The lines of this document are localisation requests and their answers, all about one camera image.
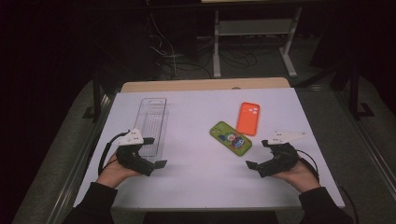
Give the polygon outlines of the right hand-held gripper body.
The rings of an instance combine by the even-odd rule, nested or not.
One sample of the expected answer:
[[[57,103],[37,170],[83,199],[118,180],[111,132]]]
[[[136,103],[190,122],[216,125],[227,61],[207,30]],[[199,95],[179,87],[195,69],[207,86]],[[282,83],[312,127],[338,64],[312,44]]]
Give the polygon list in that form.
[[[273,158],[259,164],[257,171],[261,177],[275,175],[290,170],[299,160],[297,150],[290,144],[291,141],[302,139],[307,136],[305,132],[281,132],[275,131],[268,139],[269,148]]]

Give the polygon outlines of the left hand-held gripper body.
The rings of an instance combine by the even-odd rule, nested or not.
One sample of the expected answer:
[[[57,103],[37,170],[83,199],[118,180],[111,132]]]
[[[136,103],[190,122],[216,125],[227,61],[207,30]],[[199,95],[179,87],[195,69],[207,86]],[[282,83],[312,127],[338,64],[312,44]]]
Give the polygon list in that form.
[[[122,136],[117,143],[116,157],[120,165],[134,170],[141,175],[150,176],[154,171],[154,163],[142,158],[139,150],[144,143],[142,133],[138,129],[132,129]]]

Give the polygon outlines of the clear plastic rack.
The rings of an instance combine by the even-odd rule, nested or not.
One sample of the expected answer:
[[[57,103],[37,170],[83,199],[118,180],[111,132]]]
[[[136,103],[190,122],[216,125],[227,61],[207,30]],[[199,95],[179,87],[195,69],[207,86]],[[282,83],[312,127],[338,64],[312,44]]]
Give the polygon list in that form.
[[[163,141],[167,124],[167,99],[144,98],[141,100],[134,126],[144,138],[153,138],[150,145],[143,145],[139,154],[145,160],[160,161],[163,156]]]

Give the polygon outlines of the orange phone case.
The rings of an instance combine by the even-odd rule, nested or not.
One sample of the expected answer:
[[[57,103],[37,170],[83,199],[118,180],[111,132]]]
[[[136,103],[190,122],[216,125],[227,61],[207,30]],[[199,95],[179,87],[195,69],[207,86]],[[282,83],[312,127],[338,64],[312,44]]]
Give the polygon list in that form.
[[[236,130],[240,133],[254,136],[258,130],[260,106],[244,102],[240,106]]]

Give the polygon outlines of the green cartoon phone case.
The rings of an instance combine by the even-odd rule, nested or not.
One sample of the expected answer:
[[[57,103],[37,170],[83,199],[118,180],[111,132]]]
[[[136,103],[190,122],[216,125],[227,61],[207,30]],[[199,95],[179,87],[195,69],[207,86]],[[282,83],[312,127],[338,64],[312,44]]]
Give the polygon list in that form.
[[[219,121],[209,134],[238,157],[244,156],[252,147],[250,139],[224,121]]]

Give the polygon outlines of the person's left hand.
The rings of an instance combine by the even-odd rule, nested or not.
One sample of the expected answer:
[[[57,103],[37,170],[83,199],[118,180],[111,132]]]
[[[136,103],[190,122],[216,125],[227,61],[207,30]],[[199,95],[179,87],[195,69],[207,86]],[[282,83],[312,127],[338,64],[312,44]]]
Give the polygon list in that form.
[[[116,155],[113,154],[103,172],[98,176],[96,183],[114,189],[127,178],[138,175],[138,172],[120,165]]]

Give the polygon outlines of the person's right hand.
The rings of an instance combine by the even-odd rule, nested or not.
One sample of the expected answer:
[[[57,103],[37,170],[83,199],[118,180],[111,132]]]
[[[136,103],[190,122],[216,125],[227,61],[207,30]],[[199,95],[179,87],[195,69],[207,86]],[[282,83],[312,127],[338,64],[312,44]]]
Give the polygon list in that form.
[[[274,178],[286,181],[301,193],[320,187],[320,184],[314,175],[300,161],[298,161],[290,170],[275,174]]]

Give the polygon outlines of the black metal stand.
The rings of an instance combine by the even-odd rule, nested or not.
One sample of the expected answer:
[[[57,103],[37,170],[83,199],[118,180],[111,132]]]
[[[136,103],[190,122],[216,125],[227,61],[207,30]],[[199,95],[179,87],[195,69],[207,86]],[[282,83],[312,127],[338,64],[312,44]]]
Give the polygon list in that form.
[[[360,73],[355,62],[351,64],[351,74],[349,80],[349,103],[348,108],[355,120],[365,117],[373,117],[373,110],[366,103],[359,101]]]
[[[92,106],[86,108],[83,118],[91,119],[93,123],[99,120],[102,114],[102,101],[104,95],[102,94],[102,88],[99,77],[95,75],[92,79]]]

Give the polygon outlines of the grey metal rail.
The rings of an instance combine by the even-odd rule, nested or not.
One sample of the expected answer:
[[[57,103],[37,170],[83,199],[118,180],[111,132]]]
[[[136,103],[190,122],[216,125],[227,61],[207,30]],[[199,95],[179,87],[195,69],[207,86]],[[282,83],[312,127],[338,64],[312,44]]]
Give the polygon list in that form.
[[[73,206],[111,105],[106,95],[96,101],[81,94],[71,106],[47,155],[46,173],[56,189],[45,224],[61,224]]]
[[[396,123],[393,117],[388,116],[384,110],[376,111],[365,102],[350,105],[347,96],[341,92],[337,92],[335,97],[358,132],[375,169],[396,200]]]

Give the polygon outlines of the white metal desk frame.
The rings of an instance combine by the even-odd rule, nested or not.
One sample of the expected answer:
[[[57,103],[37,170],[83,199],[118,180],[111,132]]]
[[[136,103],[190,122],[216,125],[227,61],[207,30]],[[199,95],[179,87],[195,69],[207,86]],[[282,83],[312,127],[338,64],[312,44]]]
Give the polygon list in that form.
[[[294,10],[292,18],[286,19],[261,19],[261,20],[236,20],[225,21],[219,18],[219,11],[215,11],[214,19],[214,52],[213,76],[221,77],[219,62],[219,38],[221,36],[237,35],[286,35],[286,43],[279,48],[282,61],[290,77],[297,77],[297,72],[289,56],[290,47],[294,38],[302,8]]]

